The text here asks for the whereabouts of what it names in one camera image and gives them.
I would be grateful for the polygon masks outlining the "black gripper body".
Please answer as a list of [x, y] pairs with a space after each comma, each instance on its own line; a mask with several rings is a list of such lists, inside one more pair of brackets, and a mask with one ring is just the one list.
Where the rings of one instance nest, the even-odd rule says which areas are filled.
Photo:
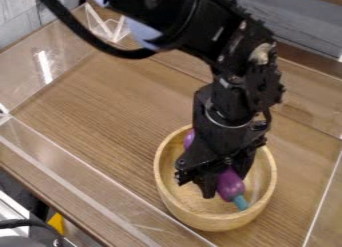
[[268, 119], [249, 118], [241, 125], [232, 125], [217, 114], [212, 104], [212, 85], [201, 87], [193, 95], [192, 129], [212, 150], [240, 150], [265, 144]]

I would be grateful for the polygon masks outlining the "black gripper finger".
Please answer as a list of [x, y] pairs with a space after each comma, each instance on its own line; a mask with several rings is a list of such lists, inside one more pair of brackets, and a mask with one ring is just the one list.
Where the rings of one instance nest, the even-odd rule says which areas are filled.
[[232, 153], [232, 168], [240, 179], [244, 179], [253, 164], [257, 148], [249, 146]]
[[196, 172], [192, 182], [199, 187], [201, 197], [204, 199], [212, 199], [215, 197], [217, 189], [217, 172]]

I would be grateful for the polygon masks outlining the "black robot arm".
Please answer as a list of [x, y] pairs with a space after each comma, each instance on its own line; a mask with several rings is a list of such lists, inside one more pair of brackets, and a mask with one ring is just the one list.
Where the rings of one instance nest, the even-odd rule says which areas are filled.
[[224, 171], [245, 177], [265, 145], [269, 108], [284, 93], [273, 33], [236, 0], [94, 0], [129, 20], [140, 47], [124, 50], [92, 34], [58, 0], [38, 1], [101, 52], [139, 60], [179, 50], [208, 65], [212, 82], [193, 95], [193, 140], [175, 161], [175, 178], [211, 199]]

